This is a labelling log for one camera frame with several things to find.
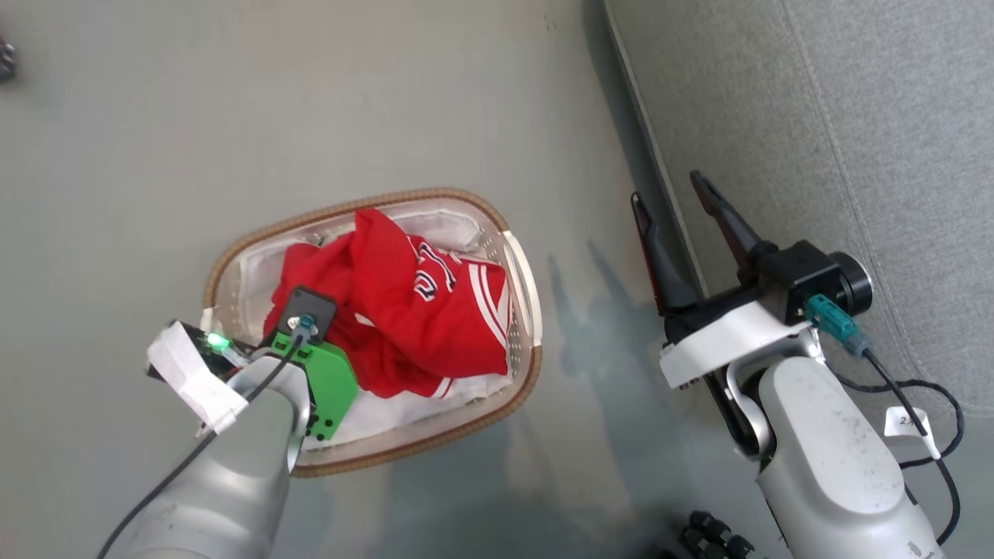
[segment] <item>green plastic part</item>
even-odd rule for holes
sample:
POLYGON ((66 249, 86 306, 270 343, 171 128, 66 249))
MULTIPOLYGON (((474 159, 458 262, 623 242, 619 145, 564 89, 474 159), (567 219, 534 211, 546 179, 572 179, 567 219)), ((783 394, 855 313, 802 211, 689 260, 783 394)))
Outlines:
MULTIPOLYGON (((289 336, 277 332, 272 340, 272 350, 279 356, 285 356, 291 344, 289 336)), ((305 345, 297 350, 292 360, 307 373, 311 400, 314 402, 307 435, 318 441, 328 441, 359 394, 356 373, 345 351, 328 342, 305 345)))

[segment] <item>green light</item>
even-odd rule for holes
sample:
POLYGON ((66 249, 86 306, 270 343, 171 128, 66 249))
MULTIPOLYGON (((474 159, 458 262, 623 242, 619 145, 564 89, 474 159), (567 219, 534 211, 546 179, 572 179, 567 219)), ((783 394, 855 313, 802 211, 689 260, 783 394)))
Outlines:
POLYGON ((228 346, 232 345, 231 340, 226 339, 220 334, 216 334, 214 332, 207 334, 207 343, 211 344, 211 347, 213 347, 215 351, 223 351, 228 349, 228 346))

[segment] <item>basket rim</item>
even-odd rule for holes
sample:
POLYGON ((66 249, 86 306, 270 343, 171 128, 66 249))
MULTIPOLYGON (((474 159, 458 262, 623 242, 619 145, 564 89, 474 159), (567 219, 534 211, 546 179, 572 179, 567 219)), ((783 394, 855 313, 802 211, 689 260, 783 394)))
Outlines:
MULTIPOLYGON (((320 221, 351 214, 357 210, 438 198, 459 200, 475 206, 476 209, 482 212, 500 232, 503 233, 509 230, 507 222, 504 221, 504 218, 493 206, 490 205, 489 202, 471 192, 466 192, 456 188, 426 188, 420 190, 410 190, 406 192, 398 192, 396 194, 372 196, 361 200, 346 202, 344 204, 329 206, 327 208, 308 212, 306 214, 281 221, 269 227, 259 229, 255 232, 242 236, 228 246, 228 248, 225 249, 225 251, 215 261, 214 266, 211 268, 211 272, 208 274, 207 284, 204 287, 204 308, 215 307, 217 302, 218 286, 221 282, 222 275, 235 257, 251 245, 264 241, 269 237, 274 237, 276 235, 293 231, 320 221)), ((433 435, 420 441, 415 441, 408 445, 396 447, 388 451, 357 457, 334 464, 298 465, 293 470, 293 476, 319 477, 335 473, 344 473, 346 471, 362 469, 364 467, 378 466, 380 464, 393 462, 395 460, 446 445, 468 435, 472 435, 473 433, 503 420, 514 413, 525 402, 525 400, 531 395, 532 390, 535 388, 535 384, 539 380, 539 369, 542 366, 542 346, 536 345, 532 347, 531 353, 532 355, 528 372, 525 374, 525 382, 522 384, 521 389, 515 393, 514 397, 500 408, 486 415, 480 416, 469 423, 462 424, 437 435, 433 435)))

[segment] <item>white label tag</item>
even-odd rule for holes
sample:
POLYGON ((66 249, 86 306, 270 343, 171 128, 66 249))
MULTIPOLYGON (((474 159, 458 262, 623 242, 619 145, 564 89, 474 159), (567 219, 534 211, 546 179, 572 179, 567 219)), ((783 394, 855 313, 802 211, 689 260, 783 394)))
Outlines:
POLYGON ((183 324, 173 322, 148 346, 148 361, 209 429, 218 434, 249 405, 241 394, 211 374, 183 324))
POLYGON ((935 438, 932 436, 931 425, 928 424, 928 414, 918 408, 913 409, 914 413, 921 420, 921 424, 925 427, 927 435, 924 437, 921 436, 904 406, 888 408, 887 417, 884 422, 884 435, 887 437, 921 437, 931 457, 936 460, 942 458, 942 454, 935 447, 935 438))

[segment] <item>basket handle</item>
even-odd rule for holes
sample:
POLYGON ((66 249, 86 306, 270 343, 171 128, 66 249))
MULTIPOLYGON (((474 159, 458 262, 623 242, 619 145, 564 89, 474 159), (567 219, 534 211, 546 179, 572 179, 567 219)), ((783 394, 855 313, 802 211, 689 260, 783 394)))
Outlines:
POLYGON ((518 308, 521 311, 522 324, 525 332, 532 338, 532 347, 542 345, 542 309, 539 307, 539 290, 535 287, 535 277, 528 258, 521 248, 521 243, 510 231, 503 232, 507 245, 504 255, 507 257, 508 276, 514 285, 514 293, 518 298, 518 308))

